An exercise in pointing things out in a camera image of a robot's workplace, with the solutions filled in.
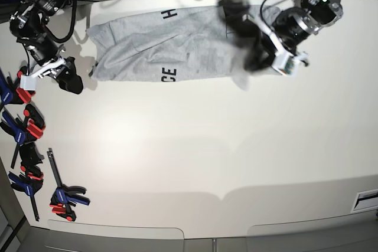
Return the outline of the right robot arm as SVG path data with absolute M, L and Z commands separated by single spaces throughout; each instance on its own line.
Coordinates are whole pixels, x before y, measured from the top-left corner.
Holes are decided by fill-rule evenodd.
M 63 57 L 64 43 L 74 32 L 77 0 L 72 0 L 71 23 L 68 34 L 56 37 L 47 27 L 67 0 L 27 0 L 11 15 L 9 28 L 26 51 L 32 56 L 39 69 L 27 71 L 20 77 L 20 88 L 28 91 L 36 89 L 38 78 L 51 77 L 67 92 L 80 94 L 83 91 L 82 78 L 77 74 L 75 58 Z

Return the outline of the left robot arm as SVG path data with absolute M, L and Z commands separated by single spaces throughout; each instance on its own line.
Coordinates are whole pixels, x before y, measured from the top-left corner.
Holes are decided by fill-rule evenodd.
M 343 16 L 341 0 L 301 0 L 298 6 L 281 11 L 272 23 L 265 17 L 268 9 L 262 3 L 257 16 L 246 16 L 258 28 L 252 57 L 243 66 L 249 73 L 272 70 L 281 76 L 294 75 L 299 65 L 309 64 L 308 54 L 297 46 Z

